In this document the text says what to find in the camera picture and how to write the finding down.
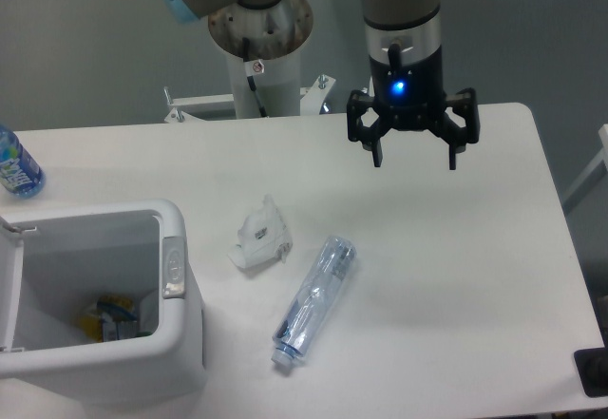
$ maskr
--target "white trash can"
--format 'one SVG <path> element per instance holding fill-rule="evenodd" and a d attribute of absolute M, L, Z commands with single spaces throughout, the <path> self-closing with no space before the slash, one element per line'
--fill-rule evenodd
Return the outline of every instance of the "white trash can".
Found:
<path fill-rule="evenodd" d="M 147 297 L 151 334 L 104 343 L 86 337 L 78 317 L 105 294 L 135 303 Z M 203 302 L 180 210 L 148 200 L 6 216 L 0 350 L 0 378 L 84 403 L 202 388 Z"/>

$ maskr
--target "gray floor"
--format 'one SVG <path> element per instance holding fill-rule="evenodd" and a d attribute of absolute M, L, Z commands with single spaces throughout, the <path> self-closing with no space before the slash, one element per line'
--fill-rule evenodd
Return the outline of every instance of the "gray floor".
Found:
<path fill-rule="evenodd" d="M 309 0 L 303 83 L 338 79 L 332 107 L 369 79 L 358 0 Z M 204 22 L 162 0 L 0 0 L 0 119 L 14 129 L 158 123 L 174 97 L 229 92 Z M 558 191 L 608 123 L 608 0 L 442 0 L 446 89 L 532 108 Z M 608 292 L 608 180 L 569 218 L 592 288 Z"/>

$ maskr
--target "trash can lid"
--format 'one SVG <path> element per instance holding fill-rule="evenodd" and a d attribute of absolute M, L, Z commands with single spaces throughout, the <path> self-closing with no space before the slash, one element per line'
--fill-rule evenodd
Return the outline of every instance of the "trash can lid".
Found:
<path fill-rule="evenodd" d="M 22 232 L 0 217 L 0 352 L 12 351 L 15 335 L 23 271 Z"/>

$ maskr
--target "blue led light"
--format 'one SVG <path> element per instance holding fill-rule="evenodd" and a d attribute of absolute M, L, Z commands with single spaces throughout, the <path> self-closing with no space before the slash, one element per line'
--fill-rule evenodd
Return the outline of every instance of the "blue led light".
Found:
<path fill-rule="evenodd" d="M 390 86 L 390 94 L 395 97 L 403 96 L 404 94 L 406 94 L 407 88 L 408 86 L 403 80 L 398 80 Z"/>

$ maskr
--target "crushed plastic bottle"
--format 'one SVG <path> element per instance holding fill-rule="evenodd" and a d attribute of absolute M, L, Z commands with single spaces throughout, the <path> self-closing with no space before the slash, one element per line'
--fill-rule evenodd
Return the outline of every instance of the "crushed plastic bottle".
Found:
<path fill-rule="evenodd" d="M 37 195 L 45 185 L 45 174 L 21 145 L 14 132 L 0 124 L 0 182 L 19 198 Z"/>
<path fill-rule="evenodd" d="M 272 360 L 277 365 L 288 370 L 296 358 L 306 355 L 355 257 L 352 243 L 340 237 L 327 238 L 273 336 Z"/>

